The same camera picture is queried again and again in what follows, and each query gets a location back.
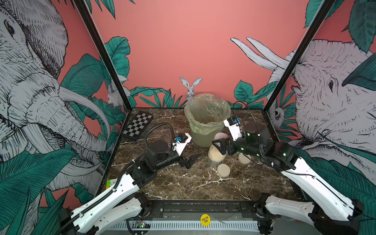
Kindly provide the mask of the jar with patterned lid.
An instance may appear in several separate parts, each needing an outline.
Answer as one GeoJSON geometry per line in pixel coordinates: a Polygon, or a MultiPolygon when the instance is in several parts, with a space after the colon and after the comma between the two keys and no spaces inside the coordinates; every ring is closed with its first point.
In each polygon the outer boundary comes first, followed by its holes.
{"type": "MultiPolygon", "coordinates": [[[[216,133],[213,140],[226,139],[229,135],[223,132],[216,133]]],[[[213,162],[222,162],[225,159],[226,155],[221,155],[221,153],[211,145],[208,151],[208,159],[211,159],[213,162]]]]}

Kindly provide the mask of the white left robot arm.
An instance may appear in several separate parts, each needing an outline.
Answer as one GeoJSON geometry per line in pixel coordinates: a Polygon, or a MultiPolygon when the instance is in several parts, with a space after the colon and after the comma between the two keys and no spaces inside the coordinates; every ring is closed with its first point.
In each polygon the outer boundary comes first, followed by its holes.
{"type": "Polygon", "coordinates": [[[191,168],[196,155],[185,158],[183,151],[191,142],[186,133],[176,137],[172,148],[162,142],[155,147],[146,146],[146,152],[130,162],[120,173],[117,181],[100,195],[71,211],[61,223],[59,235],[100,235],[118,222],[133,217],[146,217],[152,202],[139,190],[153,181],[158,171],[174,163],[191,168]]]}

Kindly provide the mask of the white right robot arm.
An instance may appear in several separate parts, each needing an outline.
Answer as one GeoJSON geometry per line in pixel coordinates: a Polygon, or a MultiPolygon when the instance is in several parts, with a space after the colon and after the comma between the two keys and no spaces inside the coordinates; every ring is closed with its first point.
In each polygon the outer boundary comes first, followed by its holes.
{"type": "Polygon", "coordinates": [[[338,192],[288,145],[275,142],[268,134],[258,130],[241,133],[237,125],[229,129],[229,138],[212,141],[221,154],[238,152],[257,157],[263,164],[293,181],[312,199],[311,202],[299,202],[263,193],[253,208],[264,219],[258,227],[261,234],[271,233],[272,220],[279,215],[305,222],[322,235],[359,233],[360,221],[357,217],[363,213],[363,203],[338,192]]]}

